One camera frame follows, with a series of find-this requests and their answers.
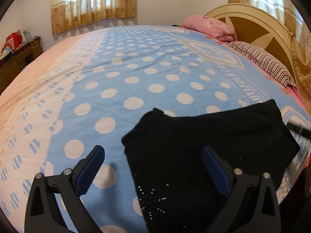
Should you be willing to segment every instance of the silver bolt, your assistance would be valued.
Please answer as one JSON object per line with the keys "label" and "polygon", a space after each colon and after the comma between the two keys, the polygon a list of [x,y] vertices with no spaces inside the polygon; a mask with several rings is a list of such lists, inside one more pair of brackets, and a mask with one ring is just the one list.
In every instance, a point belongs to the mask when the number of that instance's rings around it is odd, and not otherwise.
{"label": "silver bolt", "polygon": [[70,175],[72,172],[73,172],[72,169],[67,168],[67,169],[65,169],[65,170],[63,171],[63,174],[64,174],[64,175]]}
{"label": "silver bolt", "polygon": [[235,168],[235,169],[234,169],[234,173],[235,173],[236,175],[241,175],[241,174],[243,173],[243,171],[242,171],[240,168]]}
{"label": "silver bolt", "polygon": [[270,176],[269,173],[265,172],[265,173],[263,174],[263,177],[264,177],[265,179],[269,179],[271,176]]}
{"label": "silver bolt", "polygon": [[41,179],[42,176],[43,176],[43,174],[41,172],[38,172],[35,177],[36,177],[36,179]]}

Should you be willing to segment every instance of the beige curtain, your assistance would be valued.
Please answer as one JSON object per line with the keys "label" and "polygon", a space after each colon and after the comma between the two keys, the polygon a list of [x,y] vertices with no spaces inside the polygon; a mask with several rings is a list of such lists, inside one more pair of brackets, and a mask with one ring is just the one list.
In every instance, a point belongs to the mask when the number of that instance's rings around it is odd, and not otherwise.
{"label": "beige curtain", "polygon": [[52,34],[108,18],[136,16],[136,0],[52,0]]}
{"label": "beige curtain", "polygon": [[258,7],[277,18],[289,30],[298,78],[311,96],[311,33],[290,0],[228,0]]}

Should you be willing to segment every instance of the blue gripper pad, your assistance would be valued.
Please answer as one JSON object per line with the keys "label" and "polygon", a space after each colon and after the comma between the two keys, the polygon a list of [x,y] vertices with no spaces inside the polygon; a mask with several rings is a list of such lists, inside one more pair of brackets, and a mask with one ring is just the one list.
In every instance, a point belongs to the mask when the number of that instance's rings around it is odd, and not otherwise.
{"label": "blue gripper pad", "polygon": [[78,162],[73,170],[72,178],[77,196],[87,193],[104,160],[105,150],[97,145],[85,159]]}
{"label": "blue gripper pad", "polygon": [[232,190],[232,171],[228,169],[230,166],[227,161],[219,158],[214,151],[213,153],[214,156],[207,147],[203,147],[201,151],[202,160],[218,193],[228,198]]}

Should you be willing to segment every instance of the striped pillow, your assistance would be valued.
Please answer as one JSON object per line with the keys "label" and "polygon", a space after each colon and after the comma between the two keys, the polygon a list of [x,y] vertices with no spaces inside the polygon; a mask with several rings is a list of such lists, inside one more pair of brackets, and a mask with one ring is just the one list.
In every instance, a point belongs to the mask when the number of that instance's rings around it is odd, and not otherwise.
{"label": "striped pillow", "polygon": [[226,44],[254,62],[284,87],[287,87],[287,85],[296,87],[295,81],[286,66],[261,47],[243,41]]}

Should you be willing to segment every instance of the pillow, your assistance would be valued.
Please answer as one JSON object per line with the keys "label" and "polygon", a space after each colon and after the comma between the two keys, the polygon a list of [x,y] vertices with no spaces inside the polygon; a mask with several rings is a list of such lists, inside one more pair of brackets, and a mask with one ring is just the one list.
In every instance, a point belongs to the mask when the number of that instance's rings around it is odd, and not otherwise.
{"label": "pillow", "polygon": [[233,27],[211,17],[192,15],[188,17],[181,26],[201,32],[219,41],[233,42],[237,40]]}
{"label": "pillow", "polygon": [[288,85],[296,87],[295,81],[286,66],[266,50],[243,41],[226,44],[254,62],[284,87]]}

